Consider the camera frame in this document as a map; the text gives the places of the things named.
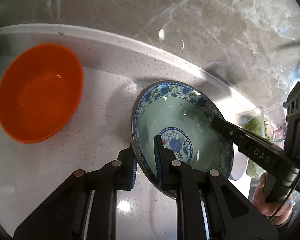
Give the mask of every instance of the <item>plastic bowl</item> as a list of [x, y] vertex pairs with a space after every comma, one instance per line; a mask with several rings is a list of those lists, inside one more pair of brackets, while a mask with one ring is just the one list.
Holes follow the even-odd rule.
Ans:
[[82, 88], [82, 67], [69, 49], [56, 44], [30, 48], [0, 81], [0, 124], [18, 142], [43, 141], [70, 120]]
[[211, 127], [216, 115], [224, 119], [207, 96], [182, 82], [159, 81], [139, 94], [131, 114], [132, 146], [142, 171], [156, 187], [156, 135], [178, 160], [200, 171], [218, 169], [229, 178], [233, 144]]

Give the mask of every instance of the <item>marble floor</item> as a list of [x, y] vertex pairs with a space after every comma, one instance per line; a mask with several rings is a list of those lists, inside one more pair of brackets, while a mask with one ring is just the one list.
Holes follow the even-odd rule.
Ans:
[[284, 122], [300, 63], [295, 0], [0, 0], [0, 26], [58, 23], [121, 34], [194, 63]]

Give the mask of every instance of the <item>silver screw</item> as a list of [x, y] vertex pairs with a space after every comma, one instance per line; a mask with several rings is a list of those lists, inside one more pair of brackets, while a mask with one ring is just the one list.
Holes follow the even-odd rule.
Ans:
[[75, 175], [76, 177], [81, 177], [83, 174], [84, 174], [84, 171], [83, 171], [83, 170], [76, 170], [76, 171], [74, 172], [74, 175]]
[[181, 161], [179, 161], [179, 160], [174, 160], [174, 161], [171, 162], [171, 164], [172, 164], [173, 166], [175, 166], [175, 167], [179, 167], [179, 166], [181, 165]]
[[213, 176], [213, 177], [219, 176], [219, 171], [218, 171], [218, 170], [215, 170], [215, 169], [210, 170], [209, 173], [210, 173], [210, 175]]
[[113, 161], [111, 164], [112, 164], [112, 166], [114, 166], [114, 167], [120, 167], [121, 164], [122, 164], [122, 162], [119, 161], [119, 160], [115, 160], [115, 161]]

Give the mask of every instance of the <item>hand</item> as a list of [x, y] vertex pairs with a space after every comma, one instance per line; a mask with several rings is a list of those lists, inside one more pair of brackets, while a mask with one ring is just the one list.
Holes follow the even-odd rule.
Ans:
[[[254, 192], [252, 198], [252, 204], [264, 215], [272, 216], [274, 212], [278, 209], [281, 203], [266, 203], [266, 196], [263, 193], [263, 188], [266, 183], [266, 173], [262, 174], [259, 179], [259, 184]], [[292, 197], [287, 200], [282, 209], [276, 214], [271, 223], [273, 225], [281, 225], [285, 223], [292, 212]]]

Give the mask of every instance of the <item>blue floral bowl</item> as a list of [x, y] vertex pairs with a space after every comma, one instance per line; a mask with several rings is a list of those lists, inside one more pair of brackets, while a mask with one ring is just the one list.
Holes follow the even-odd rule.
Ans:
[[138, 163], [158, 187], [154, 136], [174, 151], [178, 160], [200, 171], [218, 169], [229, 178], [233, 144], [211, 127], [223, 116], [215, 104], [194, 87], [178, 81], [159, 81], [137, 97], [131, 114], [132, 145]]

